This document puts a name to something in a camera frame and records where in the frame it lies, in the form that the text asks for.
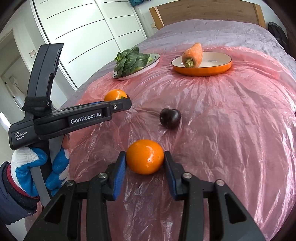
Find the dark blue sleeve left forearm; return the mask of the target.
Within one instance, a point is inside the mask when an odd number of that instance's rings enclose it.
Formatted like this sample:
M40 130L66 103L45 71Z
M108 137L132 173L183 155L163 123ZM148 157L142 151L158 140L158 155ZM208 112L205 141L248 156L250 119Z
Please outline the dark blue sleeve left forearm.
M33 215L40 201L39 196L29 196L14 183L10 170L9 162L1 165L1 223L4 225Z

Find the white blue gloved left hand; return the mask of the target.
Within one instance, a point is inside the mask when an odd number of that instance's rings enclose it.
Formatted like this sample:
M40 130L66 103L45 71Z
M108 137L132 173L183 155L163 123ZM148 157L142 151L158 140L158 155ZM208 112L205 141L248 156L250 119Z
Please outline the white blue gloved left hand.
M63 138L62 146L56 155L49 176L44 181L51 195L55 195L61 186L69 180L69 138ZM37 197L38 191L32 177L32 170L44 166L48 161L48 155L40 148L24 147L15 150L10 168L7 171L12 186L22 195Z

